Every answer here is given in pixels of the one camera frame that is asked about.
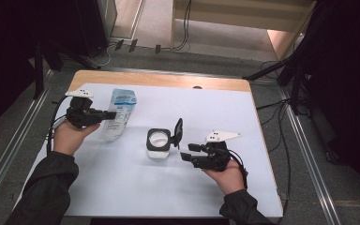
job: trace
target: blue and white package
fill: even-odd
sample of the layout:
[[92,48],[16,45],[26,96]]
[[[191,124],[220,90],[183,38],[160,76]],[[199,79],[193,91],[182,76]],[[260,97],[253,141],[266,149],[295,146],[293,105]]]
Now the blue and white package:
[[116,112],[116,116],[114,120],[105,120],[100,138],[107,142],[115,141],[127,126],[136,103],[134,91],[113,89],[108,111]]

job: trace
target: person's right hand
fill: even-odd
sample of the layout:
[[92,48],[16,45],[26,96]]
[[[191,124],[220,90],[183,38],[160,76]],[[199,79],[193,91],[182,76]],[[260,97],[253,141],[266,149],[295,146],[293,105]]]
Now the person's right hand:
[[100,124],[95,124],[85,128],[76,128],[68,120],[65,120],[54,130],[53,151],[74,156],[84,138],[97,130],[99,126]]
[[223,172],[203,170],[207,175],[214,179],[224,194],[230,194],[240,189],[245,189],[244,180],[239,170],[238,163],[230,160]]

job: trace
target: wooden desk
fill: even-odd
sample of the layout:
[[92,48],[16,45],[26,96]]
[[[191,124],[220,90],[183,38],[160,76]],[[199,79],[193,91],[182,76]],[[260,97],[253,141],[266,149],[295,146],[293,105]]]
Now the wooden desk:
[[[283,59],[307,28],[316,1],[311,0],[193,0],[191,21],[267,29],[278,60]],[[174,0],[174,20],[184,20],[188,0]]]
[[[193,89],[195,85],[204,89]],[[218,209],[224,195],[210,177],[180,157],[180,152],[191,153],[188,143],[204,143],[215,128],[243,135],[226,143],[246,165],[248,192],[259,201],[258,209],[264,215],[282,216],[277,185],[247,81],[157,72],[82,70],[75,74],[69,90],[79,87],[95,95],[92,98],[95,109],[108,107],[114,88],[134,90],[137,105],[118,139],[102,141],[101,126],[75,154],[80,175],[69,190],[71,205],[66,216],[220,218]],[[63,102],[57,116],[65,113],[69,101]],[[148,157],[148,129],[173,130],[180,117],[184,120],[180,150],[171,147],[165,159]],[[45,156],[43,146],[34,166]]]

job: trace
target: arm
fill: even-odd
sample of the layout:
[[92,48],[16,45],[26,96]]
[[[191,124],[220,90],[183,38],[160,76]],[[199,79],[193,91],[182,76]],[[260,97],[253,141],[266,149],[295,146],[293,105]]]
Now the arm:
[[230,160],[223,172],[203,170],[226,195],[219,213],[240,224],[274,224],[257,210],[257,201],[245,189],[238,164]]
[[60,224],[70,203],[68,189],[78,176],[73,155],[98,126],[77,129],[66,121],[56,129],[53,151],[34,169],[6,224]]

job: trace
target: black jacket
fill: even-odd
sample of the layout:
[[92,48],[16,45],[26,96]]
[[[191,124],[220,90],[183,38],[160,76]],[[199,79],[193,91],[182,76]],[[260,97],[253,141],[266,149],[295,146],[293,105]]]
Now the black jacket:
[[[6,224],[60,224],[70,203],[68,189],[78,173],[74,157],[51,152],[36,166]],[[256,207],[257,201],[239,190],[224,197],[219,212],[241,224],[272,224]]]

